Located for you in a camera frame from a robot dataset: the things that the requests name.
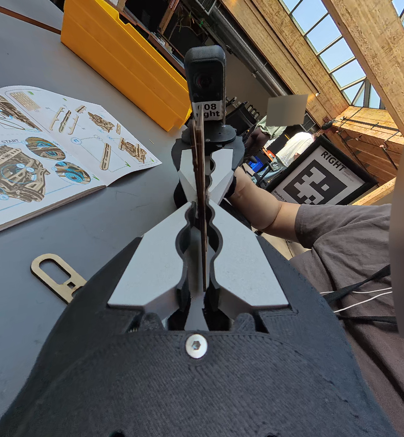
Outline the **yellow plastic bin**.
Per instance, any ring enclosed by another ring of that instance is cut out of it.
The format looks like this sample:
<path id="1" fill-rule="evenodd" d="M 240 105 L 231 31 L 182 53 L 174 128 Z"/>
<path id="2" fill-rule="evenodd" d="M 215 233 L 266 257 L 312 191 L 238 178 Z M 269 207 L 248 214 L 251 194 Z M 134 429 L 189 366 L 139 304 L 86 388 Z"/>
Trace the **yellow plastic bin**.
<path id="1" fill-rule="evenodd" d="M 186 80 L 105 1 L 65 1 L 61 42 L 165 131 L 187 121 Z"/>

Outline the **black framed tag sign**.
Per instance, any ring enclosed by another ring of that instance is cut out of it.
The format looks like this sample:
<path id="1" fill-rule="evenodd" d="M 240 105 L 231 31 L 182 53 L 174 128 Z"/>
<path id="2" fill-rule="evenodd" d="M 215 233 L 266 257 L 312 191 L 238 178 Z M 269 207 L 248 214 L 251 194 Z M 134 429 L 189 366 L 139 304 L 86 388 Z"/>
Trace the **black framed tag sign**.
<path id="1" fill-rule="evenodd" d="M 307 205 L 348 205 L 377 180 L 321 135 L 265 188 L 278 200 Z"/>

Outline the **grey ventilation duct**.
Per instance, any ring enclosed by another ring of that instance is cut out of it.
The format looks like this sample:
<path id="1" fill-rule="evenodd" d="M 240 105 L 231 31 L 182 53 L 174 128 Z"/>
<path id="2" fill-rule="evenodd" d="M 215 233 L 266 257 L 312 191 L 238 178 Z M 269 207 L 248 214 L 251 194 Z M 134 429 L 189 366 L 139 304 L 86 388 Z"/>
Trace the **grey ventilation duct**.
<path id="1" fill-rule="evenodd" d="M 215 2 L 211 7 L 207 21 L 207 30 L 213 38 L 220 42 L 228 53 L 244 64 L 270 96 L 292 94 L 269 61 L 238 26 L 226 8 L 220 5 L 220 2 Z"/>

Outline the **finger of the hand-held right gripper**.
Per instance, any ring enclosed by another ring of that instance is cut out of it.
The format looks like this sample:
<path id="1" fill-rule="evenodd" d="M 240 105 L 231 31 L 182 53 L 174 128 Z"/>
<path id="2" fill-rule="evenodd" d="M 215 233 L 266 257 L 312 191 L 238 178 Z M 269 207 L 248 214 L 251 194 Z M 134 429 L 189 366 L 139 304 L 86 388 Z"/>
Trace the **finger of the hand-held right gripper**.
<path id="1" fill-rule="evenodd" d="M 188 203 L 197 201 L 197 188 L 194 175 L 192 149 L 186 149 L 182 151 L 178 176 L 181 187 L 178 190 L 179 202 Z"/>
<path id="2" fill-rule="evenodd" d="M 220 149 L 210 155 L 210 162 L 214 163 L 214 169 L 210 173 L 207 197 L 213 204 L 219 205 L 221 203 L 232 183 L 233 152 L 233 149 Z"/>

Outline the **slotted flat wooden part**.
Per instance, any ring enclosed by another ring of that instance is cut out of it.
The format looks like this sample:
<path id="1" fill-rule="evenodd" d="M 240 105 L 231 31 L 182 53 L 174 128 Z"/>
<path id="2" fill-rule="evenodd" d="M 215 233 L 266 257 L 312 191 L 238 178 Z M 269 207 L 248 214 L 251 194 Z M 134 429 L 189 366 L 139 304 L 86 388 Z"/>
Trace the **slotted flat wooden part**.
<path id="1" fill-rule="evenodd" d="M 41 263 L 44 261 L 54 262 L 61 270 L 68 274 L 68 280 L 59 284 L 53 280 L 42 268 Z M 30 266 L 31 272 L 41 280 L 50 290 L 58 295 L 65 303 L 69 304 L 75 293 L 85 286 L 87 281 L 76 272 L 66 261 L 56 254 L 43 254 L 36 257 Z"/>

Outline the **person's right forearm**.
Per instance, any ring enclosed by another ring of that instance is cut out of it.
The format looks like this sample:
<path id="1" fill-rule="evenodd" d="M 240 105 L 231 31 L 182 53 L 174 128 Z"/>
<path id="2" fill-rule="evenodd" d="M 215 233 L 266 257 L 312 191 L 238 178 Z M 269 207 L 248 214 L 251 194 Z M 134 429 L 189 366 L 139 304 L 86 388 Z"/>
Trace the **person's right forearm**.
<path id="1" fill-rule="evenodd" d="M 300 205 L 277 200 L 257 187 L 241 167 L 234 176 L 236 188 L 229 200 L 250 224 L 266 234 L 298 243 L 295 222 Z"/>

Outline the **thin laser-cut plywood sheet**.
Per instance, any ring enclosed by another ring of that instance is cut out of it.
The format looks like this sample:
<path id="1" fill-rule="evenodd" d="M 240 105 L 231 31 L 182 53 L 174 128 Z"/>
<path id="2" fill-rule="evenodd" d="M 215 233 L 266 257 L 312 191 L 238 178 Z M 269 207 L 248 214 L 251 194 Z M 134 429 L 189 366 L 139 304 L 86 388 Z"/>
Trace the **thin laser-cut plywood sheet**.
<path id="1" fill-rule="evenodd" d="M 207 253 L 208 235 L 206 220 L 206 186 L 205 186 L 205 136 L 204 116 L 202 110 L 189 123 L 189 139 L 192 152 L 192 162 L 196 189 L 197 220 L 201 234 L 201 265 L 203 292 L 207 291 Z"/>

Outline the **light wooden board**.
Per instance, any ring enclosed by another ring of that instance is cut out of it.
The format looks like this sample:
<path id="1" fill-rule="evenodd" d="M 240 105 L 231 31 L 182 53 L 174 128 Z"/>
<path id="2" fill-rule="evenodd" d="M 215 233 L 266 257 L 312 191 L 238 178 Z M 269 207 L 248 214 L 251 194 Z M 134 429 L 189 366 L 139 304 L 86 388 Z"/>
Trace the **light wooden board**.
<path id="1" fill-rule="evenodd" d="M 352 205 L 358 206 L 370 206 L 370 205 L 382 205 L 389 204 L 392 201 L 394 186 L 396 178 L 391 179 L 382 186 L 374 189 L 362 198 L 353 202 Z"/>

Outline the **wooden loft platform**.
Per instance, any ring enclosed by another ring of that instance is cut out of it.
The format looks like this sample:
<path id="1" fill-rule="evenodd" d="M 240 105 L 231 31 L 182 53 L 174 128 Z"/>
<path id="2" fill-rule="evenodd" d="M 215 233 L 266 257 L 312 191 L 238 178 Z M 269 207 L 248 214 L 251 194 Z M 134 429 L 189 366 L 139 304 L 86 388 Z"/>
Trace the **wooden loft platform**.
<path id="1" fill-rule="evenodd" d="M 404 137 L 387 110 L 349 106 L 332 121 L 326 137 L 379 185 L 396 177 Z"/>

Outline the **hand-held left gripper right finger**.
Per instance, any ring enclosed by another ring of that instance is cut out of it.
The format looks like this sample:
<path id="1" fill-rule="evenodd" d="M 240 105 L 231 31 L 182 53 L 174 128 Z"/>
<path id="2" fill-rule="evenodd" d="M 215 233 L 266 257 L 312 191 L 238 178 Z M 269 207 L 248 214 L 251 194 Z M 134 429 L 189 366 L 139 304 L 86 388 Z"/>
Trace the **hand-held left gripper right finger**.
<path id="1" fill-rule="evenodd" d="M 206 219 L 207 326 L 229 326 L 241 313 L 288 308 L 257 235 L 212 201 Z"/>

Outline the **wooden ceiling beam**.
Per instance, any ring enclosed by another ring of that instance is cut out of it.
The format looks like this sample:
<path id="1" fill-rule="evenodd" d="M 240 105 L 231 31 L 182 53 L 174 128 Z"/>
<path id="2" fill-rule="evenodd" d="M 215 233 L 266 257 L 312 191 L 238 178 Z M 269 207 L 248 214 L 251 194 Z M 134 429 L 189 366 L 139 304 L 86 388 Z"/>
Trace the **wooden ceiling beam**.
<path id="1" fill-rule="evenodd" d="M 324 0 L 404 137 L 404 28 L 389 0 Z"/>

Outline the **skylight window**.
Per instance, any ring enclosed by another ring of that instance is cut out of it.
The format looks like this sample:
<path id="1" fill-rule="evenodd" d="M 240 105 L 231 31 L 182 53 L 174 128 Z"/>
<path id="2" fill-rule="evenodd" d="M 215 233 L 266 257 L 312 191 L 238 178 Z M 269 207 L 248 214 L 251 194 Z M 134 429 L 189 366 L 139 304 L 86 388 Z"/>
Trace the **skylight window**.
<path id="1" fill-rule="evenodd" d="M 356 107 L 384 109 L 382 99 L 323 2 L 286 0 L 281 4 L 347 101 Z"/>

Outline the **black shelving unit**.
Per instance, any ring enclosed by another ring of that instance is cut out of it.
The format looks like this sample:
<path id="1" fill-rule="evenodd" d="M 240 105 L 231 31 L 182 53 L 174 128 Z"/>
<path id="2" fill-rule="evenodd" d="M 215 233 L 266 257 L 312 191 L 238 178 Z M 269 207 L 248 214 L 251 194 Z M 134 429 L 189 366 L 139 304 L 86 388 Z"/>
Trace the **black shelving unit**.
<path id="1" fill-rule="evenodd" d="M 236 130 L 237 136 L 243 136 L 249 128 L 255 127 L 257 121 L 246 108 L 248 101 L 240 103 L 232 112 L 226 115 L 226 125 Z"/>

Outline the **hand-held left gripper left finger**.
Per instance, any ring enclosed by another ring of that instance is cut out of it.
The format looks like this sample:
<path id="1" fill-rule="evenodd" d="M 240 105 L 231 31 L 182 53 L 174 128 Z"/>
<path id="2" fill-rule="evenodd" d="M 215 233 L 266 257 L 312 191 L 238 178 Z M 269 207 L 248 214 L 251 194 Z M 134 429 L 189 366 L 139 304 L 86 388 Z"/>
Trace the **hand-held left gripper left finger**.
<path id="1" fill-rule="evenodd" d="M 146 232 L 108 306 L 155 313 L 166 328 L 183 328 L 196 292 L 195 202 L 188 202 Z"/>

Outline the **assembly instruction booklet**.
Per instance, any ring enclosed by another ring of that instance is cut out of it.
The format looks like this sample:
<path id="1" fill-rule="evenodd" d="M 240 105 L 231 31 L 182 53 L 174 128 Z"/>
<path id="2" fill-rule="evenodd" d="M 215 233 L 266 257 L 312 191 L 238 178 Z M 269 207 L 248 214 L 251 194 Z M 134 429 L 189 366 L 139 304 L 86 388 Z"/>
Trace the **assembly instruction booklet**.
<path id="1" fill-rule="evenodd" d="M 160 164 L 98 104 L 0 88 L 0 231 Z"/>

